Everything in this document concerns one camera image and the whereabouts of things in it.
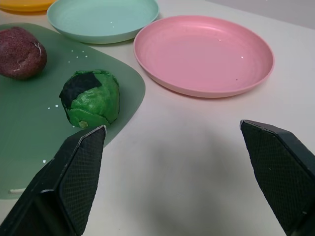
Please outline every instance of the yellow plate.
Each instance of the yellow plate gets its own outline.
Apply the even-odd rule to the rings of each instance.
[[[9,11],[45,11],[55,0],[0,0],[0,8]]]

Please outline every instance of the cutting board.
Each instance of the cutting board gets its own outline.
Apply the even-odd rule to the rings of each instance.
[[[0,25],[0,30],[20,26],[46,48],[44,71],[28,81],[0,76],[0,199],[14,199],[10,189],[26,188],[50,161],[63,141],[78,132],[68,122],[59,99],[64,83],[77,70],[104,69],[120,84],[120,113],[107,128],[107,145],[140,106],[145,84],[130,66],[52,30],[33,24]]]

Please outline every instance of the white table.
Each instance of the white table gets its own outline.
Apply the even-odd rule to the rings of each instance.
[[[206,0],[315,30],[313,0]]]
[[[84,235],[284,236],[254,178],[239,121],[288,129],[315,152],[315,31],[204,0],[158,2],[163,17],[203,14],[250,28],[273,49],[275,70],[244,95],[200,100],[149,79],[131,43],[95,47],[137,70],[147,90],[134,117],[104,149]],[[0,22],[53,29],[43,15],[1,12]],[[0,220],[13,204],[0,201]]]

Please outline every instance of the clay ball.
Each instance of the clay ball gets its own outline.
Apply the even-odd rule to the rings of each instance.
[[[46,63],[46,50],[31,33],[21,27],[0,31],[0,74],[26,80],[41,72]]]

